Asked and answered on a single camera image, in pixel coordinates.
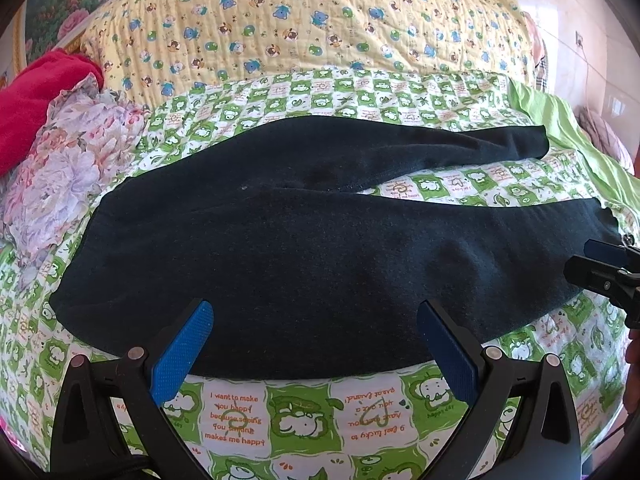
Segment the person's right hand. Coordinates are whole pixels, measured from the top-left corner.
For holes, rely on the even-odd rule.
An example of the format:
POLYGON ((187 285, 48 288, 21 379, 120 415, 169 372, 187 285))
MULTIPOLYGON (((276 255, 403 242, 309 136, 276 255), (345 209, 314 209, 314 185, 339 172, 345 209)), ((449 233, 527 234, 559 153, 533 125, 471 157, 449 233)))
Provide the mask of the person's right hand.
POLYGON ((631 414, 639 407, 640 400, 640 330, 630 331, 625 360, 629 370, 623 404, 627 413, 631 414))

